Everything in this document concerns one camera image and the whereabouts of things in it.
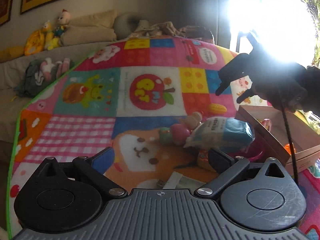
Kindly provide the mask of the orange plastic toy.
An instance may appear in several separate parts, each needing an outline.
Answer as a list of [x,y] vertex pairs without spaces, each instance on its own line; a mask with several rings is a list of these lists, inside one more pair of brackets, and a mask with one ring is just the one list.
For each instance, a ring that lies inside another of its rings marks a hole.
[[[288,152],[289,155],[292,155],[292,151],[291,151],[291,148],[290,148],[290,144],[286,144],[284,146],[285,150]],[[293,152],[296,153],[296,149],[295,147],[293,146]]]

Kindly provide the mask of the pink round toy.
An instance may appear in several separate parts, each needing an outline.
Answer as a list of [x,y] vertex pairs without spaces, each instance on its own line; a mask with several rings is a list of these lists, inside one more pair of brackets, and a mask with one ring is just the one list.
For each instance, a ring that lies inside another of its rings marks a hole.
[[262,126],[264,126],[269,132],[272,128],[272,121],[270,119],[259,120]]

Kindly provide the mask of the yellow toy corn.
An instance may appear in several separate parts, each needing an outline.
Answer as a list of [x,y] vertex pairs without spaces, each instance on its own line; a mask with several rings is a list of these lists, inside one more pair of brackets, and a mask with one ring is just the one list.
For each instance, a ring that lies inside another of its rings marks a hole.
[[224,115],[227,112],[227,108],[219,103],[211,103],[208,106],[208,111],[216,115]]

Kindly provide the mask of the pink cardboard box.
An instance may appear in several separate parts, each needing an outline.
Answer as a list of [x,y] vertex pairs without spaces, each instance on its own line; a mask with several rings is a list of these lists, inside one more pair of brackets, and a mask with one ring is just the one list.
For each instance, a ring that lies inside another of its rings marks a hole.
[[[302,172],[316,163],[319,158],[319,135],[292,113],[286,113],[291,138],[296,149],[297,171]],[[293,175],[292,158],[284,146],[289,143],[281,111],[271,106],[240,106],[236,119],[249,123],[255,130],[255,138],[263,143],[264,159],[274,157]],[[270,119],[269,132],[259,120]]]

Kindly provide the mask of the blue white tissue pack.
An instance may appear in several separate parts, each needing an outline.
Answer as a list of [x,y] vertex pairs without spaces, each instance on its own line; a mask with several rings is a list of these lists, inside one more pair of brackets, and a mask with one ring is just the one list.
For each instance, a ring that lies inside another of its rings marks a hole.
[[194,129],[186,139],[185,148],[215,148],[225,153],[247,149],[255,140],[254,129],[247,122],[234,118],[212,117]]

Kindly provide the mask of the white battery holder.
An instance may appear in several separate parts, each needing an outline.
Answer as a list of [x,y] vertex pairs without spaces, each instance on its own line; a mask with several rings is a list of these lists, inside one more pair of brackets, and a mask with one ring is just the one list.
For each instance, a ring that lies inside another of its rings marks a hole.
[[167,181],[159,180],[157,186],[160,189],[189,189],[195,191],[199,187],[202,187],[205,183],[189,177],[184,176],[178,172],[172,172],[170,178]]

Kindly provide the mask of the beige toy bottle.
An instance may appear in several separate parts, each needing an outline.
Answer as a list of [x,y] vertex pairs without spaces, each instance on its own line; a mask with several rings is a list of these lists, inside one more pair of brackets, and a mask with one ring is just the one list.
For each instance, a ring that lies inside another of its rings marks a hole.
[[181,118],[180,123],[183,124],[190,131],[193,131],[201,124],[202,119],[202,113],[193,112],[191,113],[191,115],[188,115],[185,118]]

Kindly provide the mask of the pink green toy bottle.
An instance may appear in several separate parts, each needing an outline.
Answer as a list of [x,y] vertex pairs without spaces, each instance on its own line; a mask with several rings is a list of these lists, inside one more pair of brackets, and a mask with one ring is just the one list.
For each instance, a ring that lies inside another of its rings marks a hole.
[[184,146],[189,136],[190,131],[183,124],[173,124],[159,129],[159,141],[162,145]]

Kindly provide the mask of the colourful cartoon play mat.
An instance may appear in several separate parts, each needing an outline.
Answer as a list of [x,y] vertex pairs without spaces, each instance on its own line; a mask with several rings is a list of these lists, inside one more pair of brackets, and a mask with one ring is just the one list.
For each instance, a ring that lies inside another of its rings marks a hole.
[[[187,38],[133,38],[100,47],[35,96],[17,119],[9,238],[319,239],[319,158],[297,171],[286,117],[294,112],[257,94],[238,104],[237,93],[253,89],[249,76],[215,94],[218,71],[237,55]],[[211,103],[227,112],[210,113]],[[281,111],[293,175],[278,159],[263,157],[217,199],[157,186],[172,172],[205,184],[219,176],[197,165],[200,149],[162,145],[161,127],[193,112],[202,113],[201,124],[217,116],[236,119],[243,105]],[[105,176],[127,191],[124,198],[102,199],[74,178],[73,159],[107,147],[115,159]]]

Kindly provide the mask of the potted green plant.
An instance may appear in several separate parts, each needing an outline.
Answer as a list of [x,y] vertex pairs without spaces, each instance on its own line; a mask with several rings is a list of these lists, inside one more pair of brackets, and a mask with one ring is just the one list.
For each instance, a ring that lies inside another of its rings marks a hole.
[[302,2],[306,5],[315,27],[316,42],[312,65],[319,68],[319,0],[302,0]]

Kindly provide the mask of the brown crumpled blanket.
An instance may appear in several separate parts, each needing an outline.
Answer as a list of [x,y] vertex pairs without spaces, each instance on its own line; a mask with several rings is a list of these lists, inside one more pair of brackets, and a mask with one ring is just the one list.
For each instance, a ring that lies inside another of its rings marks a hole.
[[191,38],[211,44],[215,43],[214,36],[209,29],[193,25],[176,29],[171,21],[151,25],[147,20],[140,20],[138,27],[129,35],[129,38],[159,37],[164,35]]

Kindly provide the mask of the green pink plush toy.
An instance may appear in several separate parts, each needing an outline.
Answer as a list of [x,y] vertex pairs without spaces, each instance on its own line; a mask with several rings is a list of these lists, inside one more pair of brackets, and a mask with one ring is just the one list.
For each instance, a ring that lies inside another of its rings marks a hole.
[[54,62],[50,57],[29,63],[21,83],[14,89],[19,97],[34,98],[74,66],[70,58]]

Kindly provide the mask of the grey neck pillow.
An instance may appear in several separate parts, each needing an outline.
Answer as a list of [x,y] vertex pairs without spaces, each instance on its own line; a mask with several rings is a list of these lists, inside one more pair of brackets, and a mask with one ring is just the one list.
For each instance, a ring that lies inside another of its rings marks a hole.
[[114,32],[116,33],[117,40],[127,38],[139,26],[149,27],[151,21],[144,15],[136,12],[126,12],[116,17],[113,24]]

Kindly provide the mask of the beige pillow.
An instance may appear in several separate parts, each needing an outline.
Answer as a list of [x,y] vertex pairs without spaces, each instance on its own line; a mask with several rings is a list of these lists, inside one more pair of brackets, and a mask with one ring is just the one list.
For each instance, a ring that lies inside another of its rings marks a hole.
[[71,18],[66,31],[60,36],[60,44],[62,46],[73,46],[115,41],[117,36],[113,24],[116,17],[117,11],[112,9]]

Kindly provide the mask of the doll plush toy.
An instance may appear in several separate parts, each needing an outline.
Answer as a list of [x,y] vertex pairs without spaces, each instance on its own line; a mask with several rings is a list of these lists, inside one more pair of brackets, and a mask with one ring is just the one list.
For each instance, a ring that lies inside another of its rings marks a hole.
[[54,30],[55,37],[60,37],[66,31],[70,20],[71,14],[67,10],[63,9],[57,19],[57,27]]

